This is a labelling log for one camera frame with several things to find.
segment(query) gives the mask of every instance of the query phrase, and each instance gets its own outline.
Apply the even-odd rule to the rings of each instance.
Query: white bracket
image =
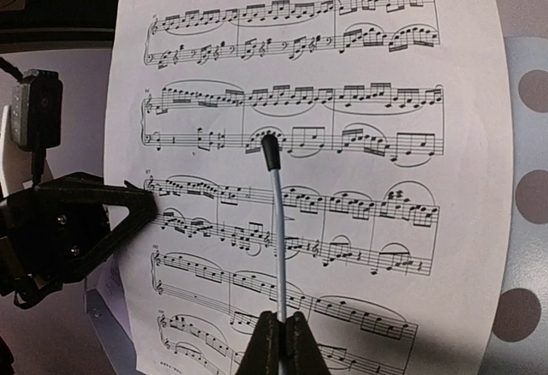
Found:
[[[11,140],[11,120],[9,105],[3,107],[0,124],[0,187],[3,197],[26,189],[33,179],[31,172],[32,154],[20,150]],[[50,166],[47,161],[44,166],[42,181],[51,181]]]

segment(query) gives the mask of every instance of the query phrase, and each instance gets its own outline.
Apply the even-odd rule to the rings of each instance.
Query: treble clef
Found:
[[[154,21],[151,25],[151,35],[154,35],[158,32],[158,20]]]
[[[259,55],[261,57],[264,57],[266,54],[266,42],[263,41],[263,43],[261,44],[260,48],[259,48]]]
[[[162,288],[162,281],[158,279],[158,283],[156,284],[156,292],[158,292],[158,295],[161,295],[164,292],[164,289]]]
[[[310,44],[308,45],[308,49],[310,50],[310,52],[315,52],[316,49],[318,48],[318,42],[321,40],[321,36],[318,35],[316,37],[313,37],[311,40],[310,40]]]
[[[317,240],[314,246],[312,247],[312,256],[316,258],[318,257],[318,255],[319,255],[319,240]]]
[[[148,98],[145,101],[146,114],[150,114],[152,111],[152,94],[148,94]]]
[[[215,47],[215,51],[213,51],[213,61],[218,60],[220,55],[221,55],[221,52],[219,50],[219,46],[217,46]]]
[[[160,266],[161,264],[161,261],[160,261],[160,254],[159,253],[155,253],[154,256],[152,257],[152,261],[154,262],[154,264],[156,266]]]
[[[272,244],[271,233],[267,233],[265,237],[265,248],[268,248]]]
[[[154,192],[154,176],[150,176],[148,180],[145,181],[145,190]]]

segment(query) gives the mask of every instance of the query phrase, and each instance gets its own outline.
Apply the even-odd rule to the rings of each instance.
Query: polka dot fabric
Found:
[[[548,39],[505,39],[514,205],[503,290],[480,375],[548,374]]]

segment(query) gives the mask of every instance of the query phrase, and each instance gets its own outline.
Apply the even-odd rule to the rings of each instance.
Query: black light tip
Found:
[[[276,136],[267,134],[260,142],[263,145],[263,152],[265,153],[266,167],[268,170],[280,170],[282,168],[282,165],[280,164],[280,145],[277,143]]]

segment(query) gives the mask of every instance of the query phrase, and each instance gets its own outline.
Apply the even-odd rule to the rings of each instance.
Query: white surface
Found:
[[[26,183],[33,180],[32,161],[30,152],[20,150],[11,140],[11,121],[9,106],[3,107],[2,122],[0,123],[0,187],[4,197],[25,189]],[[42,182],[51,180],[50,166],[47,160],[44,164]]]
[[[48,152],[55,177],[75,171],[102,175],[104,108],[110,51],[43,51],[8,54],[21,71],[59,72],[64,84],[62,144]],[[0,100],[8,103],[15,81],[0,74]],[[94,282],[96,274],[90,277]],[[17,375],[113,373],[84,311],[83,283],[67,285],[38,307],[21,311],[0,298],[0,333],[15,356]]]
[[[534,70],[548,71],[548,39],[506,39],[512,97],[515,144],[514,188],[534,170],[548,170],[546,137],[548,114],[529,109],[519,92],[521,78]],[[530,223],[514,203],[502,293],[527,289],[539,299],[542,314],[534,332],[519,342],[505,342],[491,336],[481,375],[545,375],[548,373],[548,224]],[[515,313],[533,313],[529,304],[515,305]]]
[[[97,282],[97,291],[103,297],[104,302],[110,312],[116,318],[129,339],[131,337],[131,327],[129,326],[128,305],[122,286],[122,278],[118,268],[117,254],[110,257],[103,268],[101,276]]]

